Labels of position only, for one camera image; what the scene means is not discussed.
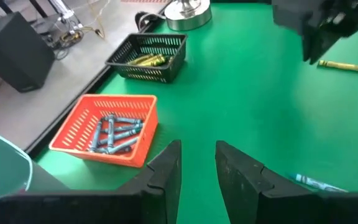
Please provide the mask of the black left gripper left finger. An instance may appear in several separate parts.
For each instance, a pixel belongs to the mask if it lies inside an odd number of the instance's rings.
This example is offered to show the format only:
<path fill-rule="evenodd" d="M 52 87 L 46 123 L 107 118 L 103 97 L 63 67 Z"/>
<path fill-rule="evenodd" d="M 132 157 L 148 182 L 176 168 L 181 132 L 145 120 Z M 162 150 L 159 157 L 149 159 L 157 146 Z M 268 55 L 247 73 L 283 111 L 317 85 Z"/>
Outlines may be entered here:
<path fill-rule="evenodd" d="M 0 197 L 0 224 L 177 224 L 181 141 L 172 141 L 115 190 L 26 192 Z"/>

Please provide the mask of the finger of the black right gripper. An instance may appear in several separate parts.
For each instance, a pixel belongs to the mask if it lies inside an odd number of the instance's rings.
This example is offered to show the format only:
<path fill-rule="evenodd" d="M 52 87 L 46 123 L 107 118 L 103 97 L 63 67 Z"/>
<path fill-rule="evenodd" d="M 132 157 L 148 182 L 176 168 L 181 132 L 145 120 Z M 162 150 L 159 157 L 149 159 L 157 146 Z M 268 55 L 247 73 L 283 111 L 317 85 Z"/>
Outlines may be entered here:
<path fill-rule="evenodd" d="M 319 30 L 311 38 L 309 47 L 309 63 L 315 64 L 339 39 L 340 35 Z"/>
<path fill-rule="evenodd" d="M 314 30 L 310 27 L 304 27 L 301 35 L 303 48 L 303 61 L 312 61 L 312 47 L 314 44 Z"/>

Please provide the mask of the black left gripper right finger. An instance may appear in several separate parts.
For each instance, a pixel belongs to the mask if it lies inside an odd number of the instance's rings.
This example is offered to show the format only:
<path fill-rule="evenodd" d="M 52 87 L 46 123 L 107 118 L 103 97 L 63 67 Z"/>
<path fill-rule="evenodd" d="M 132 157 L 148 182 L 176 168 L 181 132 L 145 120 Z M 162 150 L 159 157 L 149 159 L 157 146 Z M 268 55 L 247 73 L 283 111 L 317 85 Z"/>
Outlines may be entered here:
<path fill-rule="evenodd" d="M 215 160 L 231 224 L 358 224 L 358 192 L 309 190 L 225 141 Z"/>

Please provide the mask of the large blue crayon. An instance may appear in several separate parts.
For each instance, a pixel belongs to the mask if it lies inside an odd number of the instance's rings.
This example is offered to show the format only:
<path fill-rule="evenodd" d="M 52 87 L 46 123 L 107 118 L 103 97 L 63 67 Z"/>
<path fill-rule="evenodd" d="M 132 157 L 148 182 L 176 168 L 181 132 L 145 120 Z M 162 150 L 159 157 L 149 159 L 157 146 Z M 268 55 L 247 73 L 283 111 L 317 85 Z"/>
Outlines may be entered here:
<path fill-rule="evenodd" d="M 301 184 L 307 185 L 314 189 L 330 191 L 330 192 L 347 192 L 347 190 L 341 189 L 339 187 L 335 187 L 333 185 L 320 182 L 318 180 L 312 179 L 311 177 L 301 175 L 301 174 L 288 174 L 289 178 L 292 180 L 299 182 Z"/>
<path fill-rule="evenodd" d="M 138 137 L 128 140 L 118 146 L 100 147 L 100 148 L 97 148 L 96 152 L 104 153 L 104 154 L 115 154 L 116 152 L 119 152 L 119 151 L 129 152 L 130 151 L 129 148 L 132 145 L 134 145 L 137 142 L 137 140 L 138 140 Z"/>

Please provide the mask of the crayons pair lower right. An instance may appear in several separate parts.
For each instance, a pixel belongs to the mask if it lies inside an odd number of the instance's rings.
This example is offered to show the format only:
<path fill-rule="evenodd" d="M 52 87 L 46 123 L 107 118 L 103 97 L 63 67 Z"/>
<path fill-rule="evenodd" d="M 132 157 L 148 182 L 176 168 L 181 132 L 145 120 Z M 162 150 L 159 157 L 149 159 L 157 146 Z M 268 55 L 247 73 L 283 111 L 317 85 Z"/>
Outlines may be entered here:
<path fill-rule="evenodd" d="M 333 62 L 328 60 L 320 60 L 318 62 L 318 66 L 358 72 L 358 65 L 349 64 L 349 63 L 339 63 L 339 62 Z"/>

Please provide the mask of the orange mesh basket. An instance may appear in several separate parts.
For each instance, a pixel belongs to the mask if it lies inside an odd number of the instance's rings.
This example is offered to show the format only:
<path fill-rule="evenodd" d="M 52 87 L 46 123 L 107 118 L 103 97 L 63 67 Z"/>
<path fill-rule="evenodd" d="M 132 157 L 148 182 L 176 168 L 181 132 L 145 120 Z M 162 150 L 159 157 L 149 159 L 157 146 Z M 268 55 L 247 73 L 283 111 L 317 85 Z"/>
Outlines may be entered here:
<path fill-rule="evenodd" d="M 99 140 L 108 137 L 108 116 L 135 118 L 143 121 L 139 134 L 128 138 L 114 140 L 118 146 L 138 137 L 129 152 L 119 151 L 115 154 L 89 152 L 93 135 L 99 120 L 103 121 Z M 133 125 L 114 121 L 114 127 Z M 65 152 L 72 156 L 91 161 L 118 164 L 130 167 L 142 167 L 152 143 L 158 125 L 157 97 L 153 95 L 83 95 L 67 119 L 58 130 L 49 145 L 54 151 Z"/>

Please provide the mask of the teal plastic bin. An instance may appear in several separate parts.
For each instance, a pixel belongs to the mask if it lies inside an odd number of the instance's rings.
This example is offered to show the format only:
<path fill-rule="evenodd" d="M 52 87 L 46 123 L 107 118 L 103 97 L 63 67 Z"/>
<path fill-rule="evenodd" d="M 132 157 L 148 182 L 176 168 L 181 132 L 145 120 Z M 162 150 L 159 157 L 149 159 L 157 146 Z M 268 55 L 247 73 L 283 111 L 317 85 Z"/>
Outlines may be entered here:
<path fill-rule="evenodd" d="M 18 192 L 66 190 L 67 186 L 0 136 L 0 196 Z"/>

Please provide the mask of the silver table lamp white shade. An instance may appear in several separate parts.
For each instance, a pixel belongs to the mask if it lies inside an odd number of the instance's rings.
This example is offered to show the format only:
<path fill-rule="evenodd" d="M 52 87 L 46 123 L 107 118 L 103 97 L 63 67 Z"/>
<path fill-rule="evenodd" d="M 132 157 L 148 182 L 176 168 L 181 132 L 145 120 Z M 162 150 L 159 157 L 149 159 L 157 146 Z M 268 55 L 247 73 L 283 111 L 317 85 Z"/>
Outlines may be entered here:
<path fill-rule="evenodd" d="M 210 0 L 173 0 L 164 10 L 171 30 L 197 29 L 212 18 Z"/>

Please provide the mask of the black mesh basket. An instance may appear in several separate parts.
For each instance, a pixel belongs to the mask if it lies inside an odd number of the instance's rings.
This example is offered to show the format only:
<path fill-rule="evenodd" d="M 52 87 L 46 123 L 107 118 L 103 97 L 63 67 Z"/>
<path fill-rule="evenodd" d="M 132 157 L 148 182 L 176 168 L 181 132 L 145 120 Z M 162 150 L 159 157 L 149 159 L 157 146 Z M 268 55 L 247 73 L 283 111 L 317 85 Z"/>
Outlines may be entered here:
<path fill-rule="evenodd" d="M 120 76 L 136 80 L 171 83 L 178 75 L 186 56 L 185 34 L 129 34 L 105 61 Z M 137 57 L 147 54 L 174 56 L 173 62 L 156 67 L 128 65 Z"/>

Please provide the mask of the black floor box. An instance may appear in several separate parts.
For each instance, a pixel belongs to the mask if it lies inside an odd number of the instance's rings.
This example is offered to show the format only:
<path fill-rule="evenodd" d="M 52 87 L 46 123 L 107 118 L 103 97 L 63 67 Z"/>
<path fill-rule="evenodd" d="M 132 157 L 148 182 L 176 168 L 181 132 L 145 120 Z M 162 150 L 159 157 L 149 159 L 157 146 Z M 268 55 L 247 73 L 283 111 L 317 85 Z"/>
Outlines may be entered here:
<path fill-rule="evenodd" d="M 20 93 L 44 86 L 55 61 L 51 47 L 18 12 L 0 17 L 0 78 Z"/>

